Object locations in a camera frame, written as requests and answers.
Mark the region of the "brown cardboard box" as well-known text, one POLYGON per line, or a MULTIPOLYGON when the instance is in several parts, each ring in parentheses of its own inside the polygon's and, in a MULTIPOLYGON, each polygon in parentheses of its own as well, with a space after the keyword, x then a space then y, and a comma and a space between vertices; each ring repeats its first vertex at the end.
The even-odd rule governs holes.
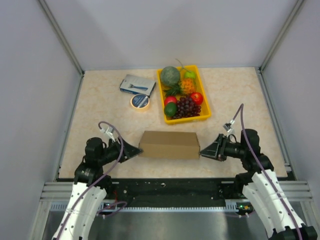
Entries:
POLYGON ((195 132, 145 131, 139 141, 145 158, 198 160, 200 144, 195 132))

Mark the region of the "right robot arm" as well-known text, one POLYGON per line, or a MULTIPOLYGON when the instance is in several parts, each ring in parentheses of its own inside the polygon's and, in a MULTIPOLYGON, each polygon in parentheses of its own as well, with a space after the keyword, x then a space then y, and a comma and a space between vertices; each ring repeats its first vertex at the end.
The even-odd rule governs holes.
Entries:
POLYGON ((282 190, 270 159, 261 152, 260 137, 254 129, 241 131, 240 141, 222 133, 202 149, 202 157, 223 162, 240 159, 245 173, 235 176, 233 192, 249 200, 270 240, 316 240, 313 226, 299 217, 282 190))

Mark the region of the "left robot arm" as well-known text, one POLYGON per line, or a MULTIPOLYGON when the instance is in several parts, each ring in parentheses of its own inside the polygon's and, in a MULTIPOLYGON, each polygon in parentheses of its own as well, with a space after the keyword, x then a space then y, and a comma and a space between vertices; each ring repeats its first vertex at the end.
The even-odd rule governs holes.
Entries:
POLYGON ((143 150, 122 138, 108 143, 99 137, 86 142, 85 155, 74 173, 71 195, 53 240, 87 240, 103 199, 114 191, 112 179, 103 166, 116 161, 123 163, 141 154, 143 150))

